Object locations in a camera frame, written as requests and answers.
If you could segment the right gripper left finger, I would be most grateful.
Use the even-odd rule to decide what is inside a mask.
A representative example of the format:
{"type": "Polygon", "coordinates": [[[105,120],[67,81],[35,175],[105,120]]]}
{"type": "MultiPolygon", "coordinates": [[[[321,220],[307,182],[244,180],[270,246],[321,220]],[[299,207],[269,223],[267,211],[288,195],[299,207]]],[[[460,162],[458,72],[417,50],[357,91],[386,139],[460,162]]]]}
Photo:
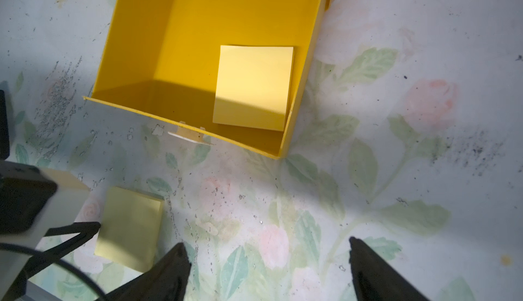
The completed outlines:
{"type": "Polygon", "coordinates": [[[191,262],[183,242],[176,244],[149,271],[111,291],[109,300],[184,300],[191,262]]]}

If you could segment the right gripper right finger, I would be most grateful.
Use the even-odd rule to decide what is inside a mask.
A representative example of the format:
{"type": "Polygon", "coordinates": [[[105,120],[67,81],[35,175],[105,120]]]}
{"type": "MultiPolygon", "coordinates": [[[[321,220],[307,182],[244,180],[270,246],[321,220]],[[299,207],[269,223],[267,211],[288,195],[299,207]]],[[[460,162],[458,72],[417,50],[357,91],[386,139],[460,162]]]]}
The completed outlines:
{"type": "Polygon", "coordinates": [[[428,298],[393,269],[363,240],[350,237],[349,263],[359,301],[406,301],[428,298]]]}

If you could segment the yellow sticky pad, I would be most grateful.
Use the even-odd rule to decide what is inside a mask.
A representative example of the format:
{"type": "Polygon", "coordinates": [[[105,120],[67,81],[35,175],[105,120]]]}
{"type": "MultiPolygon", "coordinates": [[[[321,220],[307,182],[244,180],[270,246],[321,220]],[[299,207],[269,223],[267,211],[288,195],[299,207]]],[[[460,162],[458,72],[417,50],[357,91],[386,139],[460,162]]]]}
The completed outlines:
{"type": "Polygon", "coordinates": [[[106,193],[95,255],[138,272],[149,271],[162,224],[164,201],[120,187],[106,193]]]}
{"type": "Polygon", "coordinates": [[[293,47],[221,46],[212,122],[282,131],[293,47]]]}

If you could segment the yellow drawer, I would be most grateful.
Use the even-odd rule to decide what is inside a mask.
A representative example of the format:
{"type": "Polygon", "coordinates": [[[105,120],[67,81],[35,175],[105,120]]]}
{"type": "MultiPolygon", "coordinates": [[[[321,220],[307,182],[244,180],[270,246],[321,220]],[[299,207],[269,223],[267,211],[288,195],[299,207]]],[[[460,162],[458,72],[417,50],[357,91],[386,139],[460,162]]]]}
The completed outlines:
{"type": "Polygon", "coordinates": [[[330,0],[117,0],[90,100],[272,159],[288,153],[330,0]],[[292,47],[285,128],[214,123],[222,46],[292,47]]]}

